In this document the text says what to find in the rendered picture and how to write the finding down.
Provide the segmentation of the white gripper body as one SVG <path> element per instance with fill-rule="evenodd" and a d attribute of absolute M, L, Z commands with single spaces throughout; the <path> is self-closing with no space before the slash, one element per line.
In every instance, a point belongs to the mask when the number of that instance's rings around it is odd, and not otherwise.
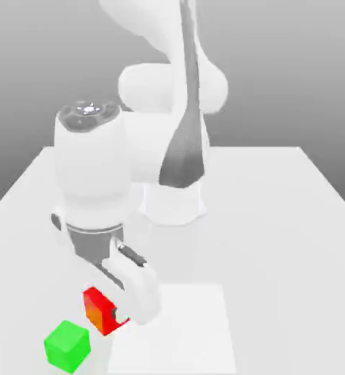
<path fill-rule="evenodd" d="M 161 296 L 156 273 L 128 244 L 112 238 L 86 245 L 85 260 L 94 270 L 93 286 L 116 307 L 128 307 L 130 320 L 143 325 L 160 313 Z"/>

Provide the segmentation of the small red cube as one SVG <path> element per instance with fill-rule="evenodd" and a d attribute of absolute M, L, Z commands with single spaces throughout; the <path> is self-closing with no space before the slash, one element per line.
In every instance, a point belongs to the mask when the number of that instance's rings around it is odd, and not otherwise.
<path fill-rule="evenodd" d="M 83 292 L 83 298 L 87 319 L 103 336 L 110 335 L 130 321 L 126 318 L 118 322 L 116 320 L 117 307 L 93 286 Z"/>

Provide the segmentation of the small green cube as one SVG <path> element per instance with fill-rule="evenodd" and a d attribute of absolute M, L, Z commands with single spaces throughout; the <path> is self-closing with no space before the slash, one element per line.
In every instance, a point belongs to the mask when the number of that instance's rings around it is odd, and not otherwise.
<path fill-rule="evenodd" d="M 73 322 L 63 320 L 43 341 L 47 361 L 69 374 L 73 374 L 92 347 L 89 331 Z"/>

